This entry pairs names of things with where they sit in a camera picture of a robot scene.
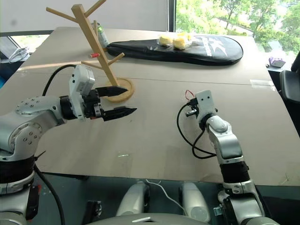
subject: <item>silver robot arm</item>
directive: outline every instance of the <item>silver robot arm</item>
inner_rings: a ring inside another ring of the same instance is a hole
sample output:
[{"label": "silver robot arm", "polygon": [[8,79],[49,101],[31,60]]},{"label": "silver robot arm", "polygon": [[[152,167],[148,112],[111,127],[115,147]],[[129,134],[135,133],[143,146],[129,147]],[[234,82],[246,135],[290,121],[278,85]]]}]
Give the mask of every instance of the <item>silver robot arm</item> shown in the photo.
[{"label": "silver robot arm", "polygon": [[232,225],[261,225],[266,222],[278,225],[264,217],[263,205],[248,174],[239,141],[232,132],[232,126],[217,116],[211,91],[198,92],[195,97],[190,101],[193,110],[187,116],[197,116],[200,128],[207,130],[216,151],[224,180],[220,210],[226,220]]},{"label": "silver robot arm", "polygon": [[11,220],[16,224],[26,224],[34,155],[44,133],[67,120],[102,118],[107,121],[136,110],[118,107],[105,111],[100,97],[119,95],[127,90],[121,87],[92,90],[94,83],[92,71],[77,65],[69,82],[70,96],[28,98],[14,111],[0,116],[0,223]]}]

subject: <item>table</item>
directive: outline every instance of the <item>table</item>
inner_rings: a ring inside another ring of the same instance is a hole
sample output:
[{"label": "table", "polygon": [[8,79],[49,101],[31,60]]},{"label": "table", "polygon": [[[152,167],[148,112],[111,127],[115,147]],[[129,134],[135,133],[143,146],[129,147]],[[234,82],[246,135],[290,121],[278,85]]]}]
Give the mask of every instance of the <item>table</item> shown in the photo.
[{"label": "table", "polygon": [[[57,58],[47,57],[44,52],[45,46],[49,51],[53,51],[50,43],[54,41],[53,38],[47,39],[0,90],[0,103],[6,106],[0,108],[0,114],[13,110],[24,98],[40,95],[52,70],[56,67],[52,65],[30,69],[30,66],[41,65],[43,60],[44,64],[67,62],[65,45],[56,48]],[[68,52],[74,53],[69,54],[69,60],[85,60],[81,57],[89,53],[88,46],[85,45],[85,49],[80,44],[78,46],[80,52],[77,52],[77,55],[74,55],[75,46],[73,48],[69,46]],[[178,63],[176,65],[178,70],[185,71],[186,74],[179,77],[175,66],[164,66],[176,63],[121,60],[115,63],[117,66],[113,69],[116,74],[122,72],[123,76],[131,77],[136,88],[135,93],[122,104],[112,104],[104,99],[103,107],[110,109],[126,105],[137,107],[138,110],[118,120],[108,122],[101,119],[86,120],[83,123],[72,120],[66,125],[49,130],[40,140],[37,154],[44,150],[46,153],[37,164],[42,171],[50,173],[222,182],[217,159],[194,158],[190,146],[181,138],[176,127],[177,112],[186,102],[185,90],[197,92],[209,89],[212,91],[219,116],[233,126],[233,132],[239,139],[250,167],[251,178],[255,183],[298,186],[300,185],[298,134],[279,94],[271,87],[254,87],[251,83],[247,83],[250,77],[259,80],[270,79],[264,74],[264,70],[261,69],[262,74],[255,75],[242,70],[240,73],[247,79],[244,77],[239,79],[237,74],[239,68],[243,66],[240,64],[243,63],[242,59],[236,64],[235,69],[233,66],[198,67],[197,70],[194,67],[196,65]],[[137,70],[140,68],[147,71],[138,73]],[[159,73],[153,74],[157,79],[150,77],[149,70]],[[225,80],[228,70],[235,73],[232,76],[228,75],[227,83],[222,83],[217,77],[221,78],[223,74],[222,79]],[[203,75],[203,71],[210,71],[210,74],[216,76],[211,77],[209,81],[209,76]],[[67,95],[71,74],[71,68],[58,74],[48,94]],[[94,70],[94,76],[95,87],[103,86],[107,81],[102,71]],[[182,116],[180,124],[191,141],[200,133],[195,118]],[[199,147],[213,151],[207,134],[202,137]]]}]

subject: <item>wooden stand base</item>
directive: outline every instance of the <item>wooden stand base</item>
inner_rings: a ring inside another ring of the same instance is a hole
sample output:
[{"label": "wooden stand base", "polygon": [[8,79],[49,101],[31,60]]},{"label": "wooden stand base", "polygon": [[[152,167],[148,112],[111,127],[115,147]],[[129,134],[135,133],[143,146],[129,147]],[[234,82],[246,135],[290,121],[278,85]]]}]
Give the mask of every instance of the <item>wooden stand base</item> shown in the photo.
[{"label": "wooden stand base", "polygon": [[[110,102],[123,102],[128,100],[134,93],[135,87],[133,83],[127,79],[127,78],[117,78],[119,86],[126,88],[128,91],[124,92],[123,94],[113,96],[113,97],[106,97],[107,100]],[[105,86],[111,86],[112,84],[110,82],[107,82]]]}]

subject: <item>floor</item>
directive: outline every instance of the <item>floor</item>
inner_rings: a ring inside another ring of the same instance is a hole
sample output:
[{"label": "floor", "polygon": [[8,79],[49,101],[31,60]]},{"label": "floor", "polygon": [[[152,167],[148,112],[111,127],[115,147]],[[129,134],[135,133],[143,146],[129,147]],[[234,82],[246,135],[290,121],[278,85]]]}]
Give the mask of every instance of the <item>floor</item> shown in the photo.
[{"label": "floor", "polygon": [[[86,202],[88,200],[101,201],[102,214],[99,219],[115,216],[118,205],[128,188],[135,184],[138,179],[132,178],[108,178],[89,177],[87,180],[77,180],[56,175],[46,175],[60,196],[65,213],[67,225],[81,225]],[[56,203],[49,189],[36,177],[35,183],[42,184],[42,191],[39,200],[38,215],[30,223],[31,225],[58,225],[60,224],[59,213]],[[178,201],[181,181],[163,180],[161,185],[168,195]],[[213,208],[218,206],[217,193],[218,184],[197,182],[196,185],[202,192],[210,209],[212,225],[222,225],[222,217],[216,218]],[[283,199],[295,199],[300,202],[300,187],[258,187],[262,196],[280,197]],[[150,202],[148,212],[164,212],[182,214],[181,209],[168,200],[162,190],[154,185],[150,185]]]}]

